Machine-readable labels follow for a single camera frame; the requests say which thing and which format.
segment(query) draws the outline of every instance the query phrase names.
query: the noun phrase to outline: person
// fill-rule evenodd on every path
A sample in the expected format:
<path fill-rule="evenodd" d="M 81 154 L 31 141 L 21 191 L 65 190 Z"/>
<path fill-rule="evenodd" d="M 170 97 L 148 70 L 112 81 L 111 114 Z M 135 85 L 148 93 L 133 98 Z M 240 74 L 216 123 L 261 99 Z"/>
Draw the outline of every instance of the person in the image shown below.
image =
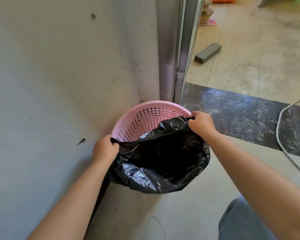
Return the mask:
<path fill-rule="evenodd" d="M 222 216 L 219 239 L 300 239 L 300 190 L 218 133 L 209 114 L 195 111 L 192 115 L 190 129 L 208 143 L 242 194 Z M 97 141 L 91 166 L 28 239 L 83 239 L 101 183 L 118 151 L 110 135 Z"/>

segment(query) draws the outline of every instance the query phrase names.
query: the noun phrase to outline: white cable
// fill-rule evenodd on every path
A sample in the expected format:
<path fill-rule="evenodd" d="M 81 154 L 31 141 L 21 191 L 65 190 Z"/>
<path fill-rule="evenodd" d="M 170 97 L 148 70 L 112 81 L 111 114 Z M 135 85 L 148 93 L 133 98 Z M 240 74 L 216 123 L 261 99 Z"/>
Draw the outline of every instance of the white cable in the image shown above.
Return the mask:
<path fill-rule="evenodd" d="M 298 166 L 298 164 L 296 164 L 296 162 L 290 157 L 290 155 L 288 154 L 288 152 L 286 151 L 286 149 L 284 149 L 284 147 L 282 146 L 280 140 L 279 140 L 279 126 L 280 126 L 280 121 L 281 121 L 281 116 L 282 113 L 287 110 L 288 108 L 290 108 L 291 106 L 295 105 L 297 102 L 299 102 L 300 99 L 298 99 L 297 101 L 295 101 L 294 103 L 288 105 L 287 107 L 285 107 L 283 110 L 281 110 L 280 114 L 279 114 L 279 118 L 278 118 L 278 122 L 277 122 L 277 126 L 275 128 L 275 138 L 277 140 L 277 143 L 279 144 L 281 150 L 283 151 L 283 153 L 287 156 L 287 158 L 292 162 L 292 164 L 300 171 L 300 167 Z"/>

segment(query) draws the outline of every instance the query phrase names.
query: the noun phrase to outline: sharpening stone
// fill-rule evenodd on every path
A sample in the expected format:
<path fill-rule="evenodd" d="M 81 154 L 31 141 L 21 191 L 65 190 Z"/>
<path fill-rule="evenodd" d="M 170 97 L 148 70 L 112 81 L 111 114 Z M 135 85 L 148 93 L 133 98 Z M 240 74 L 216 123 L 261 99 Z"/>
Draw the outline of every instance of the sharpening stone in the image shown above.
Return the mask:
<path fill-rule="evenodd" d="M 218 53 L 221 50 L 222 45 L 217 43 L 212 43 L 204 50 L 200 51 L 195 57 L 194 60 L 200 64 L 204 64 L 212 56 Z"/>

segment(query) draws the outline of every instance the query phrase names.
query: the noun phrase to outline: plastic bag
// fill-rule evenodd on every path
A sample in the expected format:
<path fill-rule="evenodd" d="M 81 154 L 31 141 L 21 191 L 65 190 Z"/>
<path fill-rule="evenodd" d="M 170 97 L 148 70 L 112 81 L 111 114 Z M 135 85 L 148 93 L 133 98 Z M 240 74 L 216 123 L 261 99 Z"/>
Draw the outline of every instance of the plastic bag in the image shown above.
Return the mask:
<path fill-rule="evenodd" d="M 210 161 L 209 146 L 188 127 L 183 116 L 161 121 L 139 140 L 120 142 L 108 173 L 114 183 L 147 194 L 184 189 Z"/>

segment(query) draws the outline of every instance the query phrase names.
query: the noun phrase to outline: person's left arm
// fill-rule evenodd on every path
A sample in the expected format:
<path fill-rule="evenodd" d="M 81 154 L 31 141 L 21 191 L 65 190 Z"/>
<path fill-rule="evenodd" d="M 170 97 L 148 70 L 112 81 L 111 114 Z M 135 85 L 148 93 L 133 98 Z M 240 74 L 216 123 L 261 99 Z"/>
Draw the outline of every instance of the person's left arm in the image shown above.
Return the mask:
<path fill-rule="evenodd" d="M 91 166 L 40 222 L 28 240 L 84 238 L 102 181 L 119 151 L 119 145 L 112 145 L 110 137 L 108 135 L 96 142 Z"/>

